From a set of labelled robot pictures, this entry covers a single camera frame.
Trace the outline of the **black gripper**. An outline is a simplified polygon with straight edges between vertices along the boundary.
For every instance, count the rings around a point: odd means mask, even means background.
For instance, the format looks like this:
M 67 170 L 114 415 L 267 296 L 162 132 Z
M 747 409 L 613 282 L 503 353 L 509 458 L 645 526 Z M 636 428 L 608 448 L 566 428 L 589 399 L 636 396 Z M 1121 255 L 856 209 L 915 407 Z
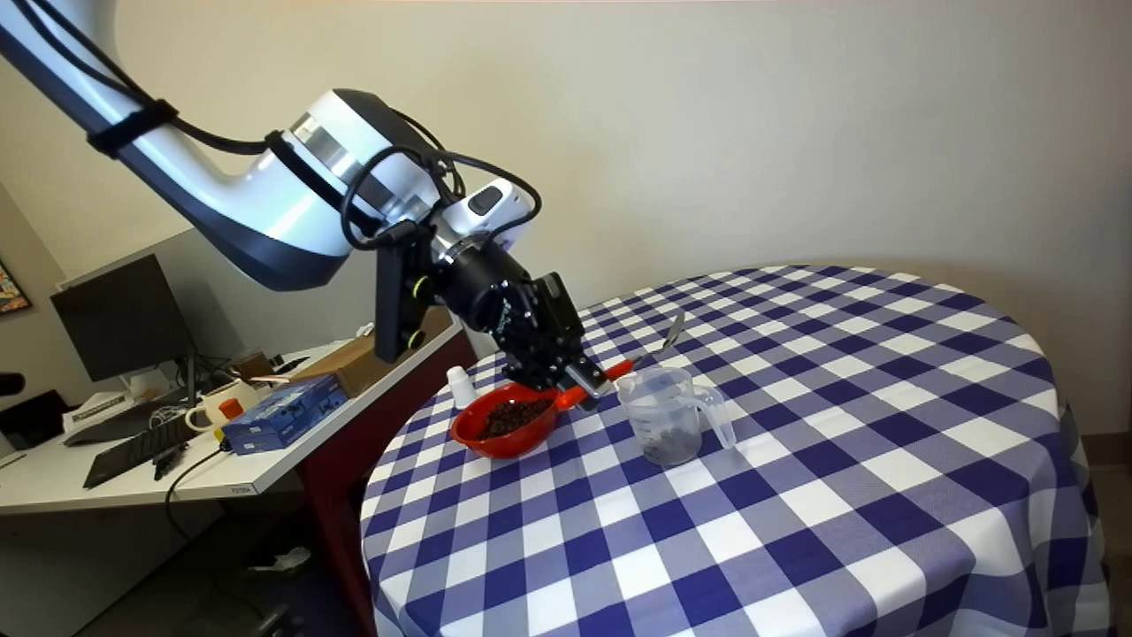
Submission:
M 456 239 L 437 261 L 437 300 L 506 353 L 529 389 L 600 389 L 606 368 L 581 346 L 585 324 L 554 274 L 529 275 L 488 237 Z

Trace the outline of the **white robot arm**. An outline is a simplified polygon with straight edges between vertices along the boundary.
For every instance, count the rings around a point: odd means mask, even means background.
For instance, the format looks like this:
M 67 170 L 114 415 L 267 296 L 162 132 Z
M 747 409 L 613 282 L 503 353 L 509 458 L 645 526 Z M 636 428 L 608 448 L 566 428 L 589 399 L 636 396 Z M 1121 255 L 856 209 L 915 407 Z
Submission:
M 514 258 L 542 193 L 470 159 L 371 91 L 331 87 L 254 140 L 188 125 L 108 57 L 114 0 L 0 0 L 0 53 L 86 140 L 126 167 L 267 291 L 310 291 L 352 252 L 378 258 L 375 353 L 421 343 L 428 307 L 493 337 L 529 389 L 606 387 L 560 275 Z

